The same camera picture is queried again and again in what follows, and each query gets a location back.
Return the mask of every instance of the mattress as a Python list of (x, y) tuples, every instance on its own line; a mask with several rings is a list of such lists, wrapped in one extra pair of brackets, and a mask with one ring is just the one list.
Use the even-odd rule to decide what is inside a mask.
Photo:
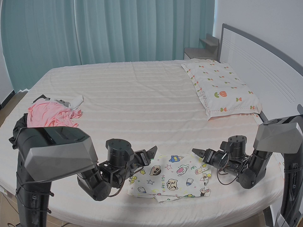
[[(207, 116), (195, 88), (181, 67), (184, 61), (93, 64), (50, 70), (14, 108), (0, 128), (0, 185), (14, 193), (18, 151), (8, 138), (16, 121), (32, 101), (47, 97), (72, 100), (79, 94), (83, 115), (74, 122), (92, 138), (99, 161), (107, 158), (105, 142), (129, 141), (132, 148), (169, 154), (192, 148), (218, 150), (232, 135), (245, 135), (246, 153), (253, 151), (258, 125), (252, 115)], [(232, 176), (221, 176), (225, 183)], [(180, 199), (160, 204), (155, 199), (119, 195), (96, 202), (77, 183), (76, 175), (52, 183), (55, 196), (49, 209), (54, 217), (81, 226), (225, 226), (244, 220), (268, 207), (283, 191), (278, 161), (271, 157), (267, 172), (252, 189), (239, 183), (221, 185), (210, 178), (210, 197)]]

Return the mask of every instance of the pillow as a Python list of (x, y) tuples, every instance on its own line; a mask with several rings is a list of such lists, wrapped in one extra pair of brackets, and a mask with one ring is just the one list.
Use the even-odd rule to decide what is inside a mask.
[(260, 113), (261, 103), (232, 67), (215, 60), (181, 65), (191, 78), (201, 103), (211, 117)]

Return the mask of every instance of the white headboard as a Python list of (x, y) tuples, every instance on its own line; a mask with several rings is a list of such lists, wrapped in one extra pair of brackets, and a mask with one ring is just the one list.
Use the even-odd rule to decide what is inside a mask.
[(223, 24), (218, 60), (229, 63), (260, 99), (263, 121), (303, 114), (303, 67), (282, 51)]

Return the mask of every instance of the tiled floor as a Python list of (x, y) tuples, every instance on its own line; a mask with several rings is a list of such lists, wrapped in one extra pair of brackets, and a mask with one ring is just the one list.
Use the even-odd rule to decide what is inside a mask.
[[(20, 92), (13, 96), (13, 98), (6, 104), (6, 106), (0, 110), (0, 127), (3, 124), (6, 117), (15, 108), (18, 102), (25, 96), (27, 92)], [(0, 194), (0, 227), (6, 227), (7, 223), (16, 225), (19, 223), (19, 216), (17, 212), (13, 209), (18, 210), (17, 199), (14, 195), (8, 193), (8, 195)], [(65, 221), (59, 220), (50, 215), (47, 216), (47, 227), (59, 227), (66, 224)], [(265, 226), (264, 214), (263, 212), (256, 214), (246, 220), (239, 223), (229, 225), (226, 227), (263, 227)], [(75, 224), (68, 224), (67, 227), (80, 227)]]

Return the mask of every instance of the bed sheet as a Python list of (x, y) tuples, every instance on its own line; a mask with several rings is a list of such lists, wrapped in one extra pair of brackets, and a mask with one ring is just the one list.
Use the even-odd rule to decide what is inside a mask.
[[(93, 64), (50, 70), (25, 95), (0, 128), (0, 185), (14, 193), (18, 151), (8, 138), (16, 121), (41, 94), (70, 101), (79, 94), (83, 115), (74, 122), (92, 138), (99, 161), (107, 157), (105, 142), (129, 141), (132, 148), (158, 146), (161, 153), (218, 150), (231, 135), (248, 138), (252, 153), (257, 124), (251, 115), (231, 115), (207, 121), (195, 88), (181, 67), (184, 61)], [(232, 176), (222, 176), (223, 182)], [(102, 202), (91, 199), (76, 176), (52, 183), (49, 209), (54, 217), (81, 226), (225, 226), (263, 210), (282, 195), (279, 164), (271, 157), (266, 176), (254, 188), (209, 180), (210, 197), (159, 204), (155, 199), (127, 195), (127, 188)]]

